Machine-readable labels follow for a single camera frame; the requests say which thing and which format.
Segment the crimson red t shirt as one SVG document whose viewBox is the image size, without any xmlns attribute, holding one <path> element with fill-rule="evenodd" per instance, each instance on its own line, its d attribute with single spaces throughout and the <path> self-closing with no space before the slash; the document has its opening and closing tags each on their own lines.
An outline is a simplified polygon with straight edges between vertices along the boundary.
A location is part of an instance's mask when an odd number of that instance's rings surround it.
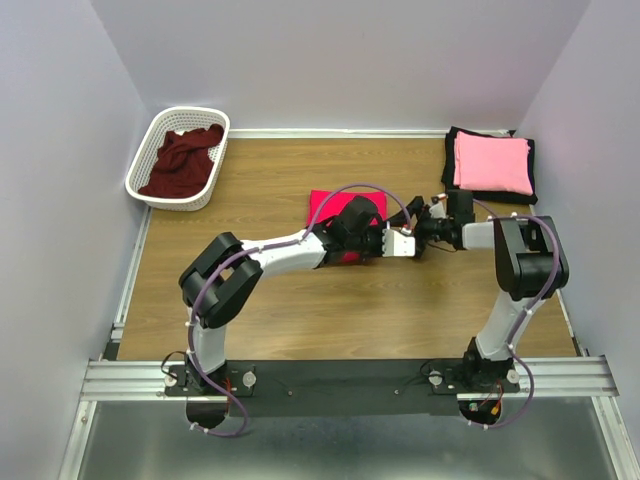
<svg viewBox="0 0 640 480">
<path fill-rule="evenodd" d="M 386 212 L 383 193 L 340 192 L 328 199 L 328 191 L 312 190 L 308 223 L 315 219 L 312 233 L 322 241 L 325 256 L 319 268 L 344 262 L 345 242 L 350 235 L 360 235 L 368 227 L 382 227 Z"/>
</svg>

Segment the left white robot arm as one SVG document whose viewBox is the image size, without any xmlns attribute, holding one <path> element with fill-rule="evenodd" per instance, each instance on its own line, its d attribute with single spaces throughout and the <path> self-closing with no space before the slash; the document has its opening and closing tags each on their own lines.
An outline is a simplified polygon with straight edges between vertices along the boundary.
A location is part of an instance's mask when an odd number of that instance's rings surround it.
<svg viewBox="0 0 640 480">
<path fill-rule="evenodd" d="M 259 281 L 381 257 L 386 213 L 382 192 L 313 191 L 308 224 L 294 234 L 261 241 L 219 234 L 178 281 L 188 311 L 188 384 L 201 395 L 229 389 L 223 373 L 226 328 Z"/>
</svg>

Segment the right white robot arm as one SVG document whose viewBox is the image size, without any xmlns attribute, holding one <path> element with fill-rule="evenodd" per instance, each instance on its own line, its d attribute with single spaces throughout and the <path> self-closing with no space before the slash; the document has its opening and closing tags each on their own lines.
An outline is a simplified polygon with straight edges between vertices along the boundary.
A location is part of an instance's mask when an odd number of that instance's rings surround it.
<svg viewBox="0 0 640 480">
<path fill-rule="evenodd" d="M 490 249 L 499 293 L 491 314 L 460 360 L 427 364 L 428 377 L 455 393 L 484 393 L 501 386 L 517 391 L 517 344 L 530 320 L 569 279 L 569 266 L 555 224 L 549 216 L 489 212 L 476 219 L 481 202 L 467 190 L 450 190 L 426 202 L 420 196 L 386 220 L 403 229 L 418 258 L 431 242 L 446 242 L 456 251 Z"/>
</svg>

